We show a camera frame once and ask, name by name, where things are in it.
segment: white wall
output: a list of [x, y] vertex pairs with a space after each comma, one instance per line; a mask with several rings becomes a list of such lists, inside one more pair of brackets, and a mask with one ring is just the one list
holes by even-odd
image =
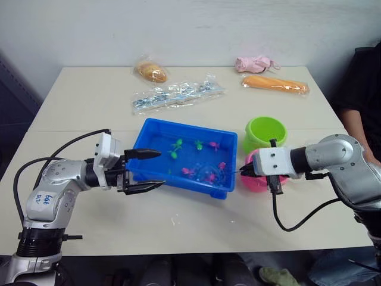
[[381, 39], [380, 0], [0, 0], [0, 53], [45, 98], [62, 66], [231, 66], [265, 54], [329, 92]]

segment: bread roll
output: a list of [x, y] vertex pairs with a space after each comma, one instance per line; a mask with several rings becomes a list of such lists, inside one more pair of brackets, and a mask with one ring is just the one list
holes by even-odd
[[152, 61], [141, 61], [136, 66], [136, 71], [151, 82], [165, 82], [167, 80], [165, 71]]
[[247, 76], [243, 79], [242, 85], [250, 86], [251, 88], [264, 88], [273, 89], [275, 91], [293, 92], [295, 94], [307, 94], [310, 91], [306, 83], [264, 76]]

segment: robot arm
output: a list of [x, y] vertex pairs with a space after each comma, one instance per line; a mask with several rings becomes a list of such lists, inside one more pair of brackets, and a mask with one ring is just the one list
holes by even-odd
[[118, 192], [126, 195], [157, 188], [164, 181], [129, 184], [126, 163], [129, 159], [154, 158], [160, 154], [151, 149], [134, 149], [125, 150], [121, 155], [120, 142], [103, 133], [96, 144], [94, 158], [51, 163], [27, 200], [23, 231], [19, 235], [17, 251], [10, 261], [6, 283], [29, 281], [39, 285], [43, 281], [44, 285], [54, 285], [54, 269], [61, 260], [62, 242], [82, 238], [81, 235], [65, 234], [78, 194], [96, 186], [102, 189], [116, 186]]
[[[254, 154], [252, 164], [241, 168], [241, 174], [266, 176], [267, 185], [274, 195], [283, 193], [279, 175], [300, 178], [304, 173], [307, 179], [328, 176], [338, 198], [354, 210], [355, 220], [367, 228], [370, 239], [379, 251], [376, 259], [380, 267], [381, 168], [366, 162], [363, 152], [364, 148], [355, 138], [336, 134], [318, 144], [297, 149], [261, 148]], [[311, 173], [323, 169], [329, 173]]]

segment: person's arm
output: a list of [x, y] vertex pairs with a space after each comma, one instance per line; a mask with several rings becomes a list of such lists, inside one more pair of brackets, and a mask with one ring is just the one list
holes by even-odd
[[341, 121], [349, 135], [356, 138], [362, 146], [365, 147], [365, 160], [368, 162], [377, 164], [381, 166], [379, 160], [377, 160], [372, 150], [369, 147], [367, 138], [365, 137], [365, 132], [363, 128], [363, 122], [361, 121], [361, 114], [357, 110], [343, 109], [341, 110]]

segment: clear plastic package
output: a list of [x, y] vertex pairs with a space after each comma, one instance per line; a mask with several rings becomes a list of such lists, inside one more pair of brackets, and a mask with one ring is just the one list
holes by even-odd
[[306, 83], [265, 76], [246, 76], [242, 81], [242, 85], [250, 88], [272, 89], [301, 95], [306, 95], [310, 92]]
[[200, 101], [217, 98], [224, 93], [215, 76], [208, 74], [205, 81], [179, 82], [135, 93], [132, 102], [134, 114], [159, 111], [164, 108], [189, 106]]
[[140, 58], [133, 72], [136, 76], [152, 83], [163, 83], [166, 82], [168, 78], [167, 71], [148, 56]]

